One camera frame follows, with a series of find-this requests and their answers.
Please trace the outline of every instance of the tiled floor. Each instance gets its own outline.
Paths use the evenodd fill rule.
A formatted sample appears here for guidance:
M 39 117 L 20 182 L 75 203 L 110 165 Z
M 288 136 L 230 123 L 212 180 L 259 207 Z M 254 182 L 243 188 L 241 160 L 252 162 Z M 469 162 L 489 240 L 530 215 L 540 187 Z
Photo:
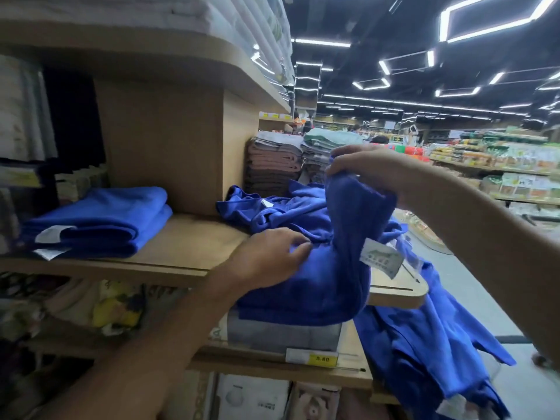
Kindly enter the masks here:
M 415 252 L 435 265 L 444 287 L 490 332 L 502 336 L 521 335 L 508 315 L 456 257 L 431 250 L 414 236 L 410 236 L 410 240 Z M 560 419 L 560 376 L 533 365 L 533 345 L 508 344 L 505 347 L 517 366 L 499 367 L 492 357 L 483 358 L 512 419 Z

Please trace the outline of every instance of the ceiling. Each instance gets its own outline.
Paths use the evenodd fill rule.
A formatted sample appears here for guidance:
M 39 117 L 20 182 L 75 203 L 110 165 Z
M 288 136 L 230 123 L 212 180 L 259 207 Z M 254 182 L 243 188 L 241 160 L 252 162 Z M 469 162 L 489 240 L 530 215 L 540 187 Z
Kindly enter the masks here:
M 324 67 L 333 68 L 321 73 L 318 99 L 324 102 L 337 101 L 326 94 L 339 94 L 488 110 L 530 103 L 535 89 L 560 71 L 560 2 L 556 0 L 540 18 L 523 26 L 457 42 L 439 42 L 441 12 L 461 1 L 284 0 L 293 39 L 351 43 L 350 48 L 339 48 L 294 42 L 292 61 L 323 63 Z M 448 38 L 528 18 L 540 2 L 482 0 L 456 9 L 450 12 Z M 435 65 L 430 68 L 426 67 L 426 53 L 386 60 L 389 76 L 379 64 L 383 59 L 431 49 L 435 51 Z M 313 68 L 318 69 L 298 66 L 298 76 L 307 75 Z M 508 73 L 497 84 L 489 85 L 502 71 Z M 358 82 L 366 88 L 383 87 L 383 77 L 390 81 L 390 87 L 363 91 L 352 85 Z M 298 81 L 296 88 L 304 83 L 309 87 L 315 82 Z M 450 95 L 471 93 L 475 87 L 480 90 L 473 96 L 435 97 L 436 90 Z M 319 113 L 332 111 L 324 104 L 318 105 Z M 353 114 L 366 116 L 369 111 L 356 110 Z M 528 112 L 528 108 L 515 111 Z

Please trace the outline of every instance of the yellow price label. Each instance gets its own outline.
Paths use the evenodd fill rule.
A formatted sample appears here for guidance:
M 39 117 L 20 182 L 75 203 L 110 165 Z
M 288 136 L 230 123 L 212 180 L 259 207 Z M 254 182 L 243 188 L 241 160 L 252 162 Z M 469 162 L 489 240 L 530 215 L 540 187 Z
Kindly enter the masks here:
M 337 366 L 338 357 L 333 355 L 309 354 L 307 365 L 334 368 Z

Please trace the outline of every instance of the forearm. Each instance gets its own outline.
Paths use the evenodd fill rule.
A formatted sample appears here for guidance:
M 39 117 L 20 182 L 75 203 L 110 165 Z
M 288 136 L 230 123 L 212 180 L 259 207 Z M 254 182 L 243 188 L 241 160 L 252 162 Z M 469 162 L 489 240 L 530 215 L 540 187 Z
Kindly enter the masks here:
M 211 271 L 155 327 L 94 366 L 49 407 L 48 420 L 153 419 L 210 330 L 246 289 Z
M 409 201 L 414 213 L 535 345 L 560 362 L 560 246 L 454 176 L 438 172 L 422 182 L 424 194 Z

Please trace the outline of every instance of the grey floor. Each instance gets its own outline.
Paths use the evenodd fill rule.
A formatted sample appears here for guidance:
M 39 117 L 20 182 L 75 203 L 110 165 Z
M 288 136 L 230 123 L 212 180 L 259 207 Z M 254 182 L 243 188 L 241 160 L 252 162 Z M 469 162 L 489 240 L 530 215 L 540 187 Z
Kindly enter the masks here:
M 521 335 L 521 331 L 502 311 L 480 283 L 453 255 L 436 252 L 408 234 L 414 251 L 431 261 L 437 268 L 441 282 L 494 335 Z M 560 379 L 555 373 L 535 367 L 530 344 L 505 345 L 517 361 L 515 367 L 499 366 L 488 356 L 484 362 L 493 377 L 500 397 L 514 420 L 560 419 Z

